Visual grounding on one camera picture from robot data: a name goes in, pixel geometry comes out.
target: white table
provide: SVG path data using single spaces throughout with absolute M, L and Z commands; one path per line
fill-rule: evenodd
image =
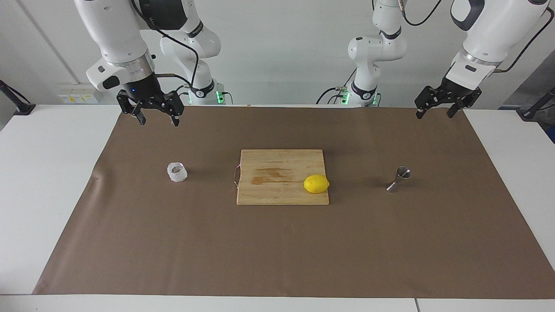
M 0 132 L 0 293 L 30 294 L 119 115 L 118 106 L 43 105 Z M 515 112 L 466 110 L 501 178 L 555 267 L 555 145 Z M 0 311 L 269 310 L 415 312 L 413 299 L 193 296 L 2 296 Z M 421 312 L 555 311 L 555 300 L 418 300 Z

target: wall socket panel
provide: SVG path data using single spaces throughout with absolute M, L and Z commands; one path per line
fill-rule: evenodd
M 99 104 L 103 99 L 102 93 L 90 84 L 61 87 L 58 97 L 64 104 Z

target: wooden cutting board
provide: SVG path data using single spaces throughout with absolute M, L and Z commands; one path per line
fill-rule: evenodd
M 328 205 L 327 191 L 302 186 L 313 174 L 326 175 L 321 149 L 244 149 L 237 205 Z

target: cutting board handle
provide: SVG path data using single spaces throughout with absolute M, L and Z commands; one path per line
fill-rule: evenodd
M 235 167 L 235 171 L 233 171 L 233 183 L 235 183 L 235 186 L 237 186 L 237 189 L 239 189 L 239 180 L 241 179 L 241 170 L 239 170 L 239 176 L 237 177 L 237 169 L 241 168 L 241 164 L 238 164 L 237 167 Z

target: metal jigger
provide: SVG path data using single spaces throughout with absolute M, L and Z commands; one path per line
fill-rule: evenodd
M 397 175 L 395 176 L 395 181 L 391 182 L 391 184 L 386 188 L 386 191 L 390 193 L 396 192 L 397 186 L 399 185 L 399 183 L 401 183 L 401 181 L 404 181 L 410 177 L 411 177 L 410 169 L 403 166 L 399 167 L 397 169 Z

